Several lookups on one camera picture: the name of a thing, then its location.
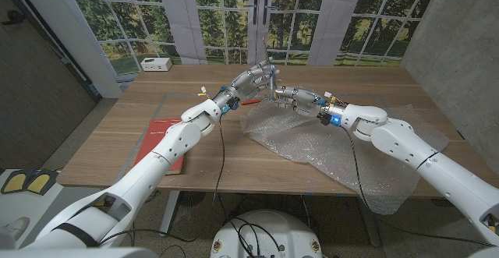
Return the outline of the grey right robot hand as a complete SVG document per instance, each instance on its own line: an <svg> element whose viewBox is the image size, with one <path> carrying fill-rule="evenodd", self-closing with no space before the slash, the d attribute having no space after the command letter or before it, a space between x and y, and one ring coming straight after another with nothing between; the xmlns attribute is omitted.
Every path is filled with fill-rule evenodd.
<svg viewBox="0 0 499 258"><path fill-rule="evenodd" d="M299 115L315 117L323 125L342 125L342 116L348 104L329 92L324 96L302 87L280 87L275 91L276 105L293 110Z"/></svg>

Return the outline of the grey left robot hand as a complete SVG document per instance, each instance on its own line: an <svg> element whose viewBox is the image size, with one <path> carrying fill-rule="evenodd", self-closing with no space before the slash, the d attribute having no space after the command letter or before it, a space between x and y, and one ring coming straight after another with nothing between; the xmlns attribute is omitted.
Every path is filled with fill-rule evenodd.
<svg viewBox="0 0 499 258"><path fill-rule="evenodd" d="M272 63L273 58L267 57L262 62L239 74L231 84L224 88L213 98L214 103L226 113L229 109L236 110L239 102L254 98L261 90L269 89L271 99L275 99L274 91L277 89L277 74Z"/></svg>

